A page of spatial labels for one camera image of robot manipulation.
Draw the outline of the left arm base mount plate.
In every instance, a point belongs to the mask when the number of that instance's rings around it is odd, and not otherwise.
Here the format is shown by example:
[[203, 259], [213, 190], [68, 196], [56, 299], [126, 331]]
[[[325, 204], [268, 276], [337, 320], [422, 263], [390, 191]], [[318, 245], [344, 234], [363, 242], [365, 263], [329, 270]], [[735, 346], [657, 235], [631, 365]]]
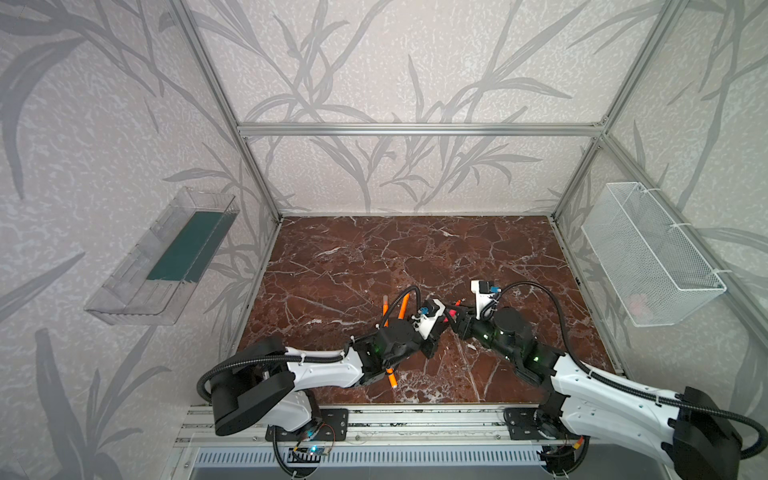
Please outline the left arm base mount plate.
[[320, 419], [311, 420], [305, 427], [296, 432], [288, 432], [281, 427], [268, 427], [266, 440], [272, 442], [298, 441], [345, 441], [349, 426], [350, 411], [346, 408], [321, 408]]

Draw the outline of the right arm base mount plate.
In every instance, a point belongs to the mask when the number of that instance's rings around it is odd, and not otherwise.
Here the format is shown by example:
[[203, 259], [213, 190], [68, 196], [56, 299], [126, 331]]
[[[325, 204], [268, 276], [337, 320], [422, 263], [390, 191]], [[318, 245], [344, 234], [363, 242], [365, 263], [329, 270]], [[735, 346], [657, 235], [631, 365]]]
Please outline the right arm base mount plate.
[[559, 418], [537, 406], [507, 407], [503, 421], [511, 440], [575, 442], [579, 435], [571, 433]]

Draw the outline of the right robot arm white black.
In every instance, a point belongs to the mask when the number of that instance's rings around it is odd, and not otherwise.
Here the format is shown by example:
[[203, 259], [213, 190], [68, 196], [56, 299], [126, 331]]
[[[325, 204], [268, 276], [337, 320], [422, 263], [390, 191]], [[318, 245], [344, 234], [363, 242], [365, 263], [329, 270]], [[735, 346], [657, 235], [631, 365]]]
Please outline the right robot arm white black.
[[659, 390], [588, 366], [540, 342], [513, 308], [481, 318], [450, 306], [445, 322], [461, 339], [474, 339], [511, 362], [526, 383], [547, 391], [539, 429], [596, 438], [658, 460], [681, 479], [735, 479], [741, 461], [763, 453], [767, 430], [721, 410], [706, 393]]

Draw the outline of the orange marker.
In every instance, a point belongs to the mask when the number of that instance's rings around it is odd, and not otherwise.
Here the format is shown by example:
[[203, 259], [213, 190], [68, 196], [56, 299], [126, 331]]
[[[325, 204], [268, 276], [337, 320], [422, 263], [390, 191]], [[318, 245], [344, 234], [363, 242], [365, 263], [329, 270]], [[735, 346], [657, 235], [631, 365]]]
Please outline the orange marker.
[[410, 294], [406, 293], [400, 303], [400, 309], [398, 313], [398, 318], [400, 320], [404, 320], [406, 317], [409, 300], [410, 300]]
[[[382, 297], [382, 318], [387, 315], [387, 312], [389, 310], [389, 297], [388, 295], [383, 295]], [[388, 320], [384, 319], [382, 320], [382, 326], [386, 327], [388, 325]]]

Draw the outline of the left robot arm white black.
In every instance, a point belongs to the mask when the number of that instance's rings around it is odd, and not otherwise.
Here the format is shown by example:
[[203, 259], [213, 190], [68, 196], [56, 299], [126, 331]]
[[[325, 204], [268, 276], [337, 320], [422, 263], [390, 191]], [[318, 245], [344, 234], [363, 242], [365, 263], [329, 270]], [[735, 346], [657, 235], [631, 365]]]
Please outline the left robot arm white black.
[[376, 383], [416, 353], [427, 358], [434, 355], [448, 326], [444, 315], [396, 319], [332, 351], [298, 350], [270, 336], [204, 373], [196, 390], [213, 408], [218, 436], [233, 435], [259, 422], [302, 432], [320, 421], [313, 389]]

